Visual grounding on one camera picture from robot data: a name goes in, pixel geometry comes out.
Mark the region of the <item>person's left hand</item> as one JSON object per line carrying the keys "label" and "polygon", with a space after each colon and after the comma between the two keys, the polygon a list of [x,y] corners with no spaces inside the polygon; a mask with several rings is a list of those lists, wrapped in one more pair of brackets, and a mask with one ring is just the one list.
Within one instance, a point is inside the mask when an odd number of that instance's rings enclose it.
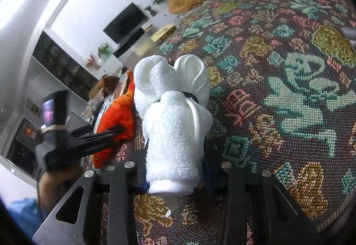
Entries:
{"label": "person's left hand", "polygon": [[63,188],[64,183],[75,182],[82,174],[83,169],[78,165],[63,170],[45,172],[39,180],[37,189],[37,201],[40,209],[45,213],[50,213],[67,192]]}

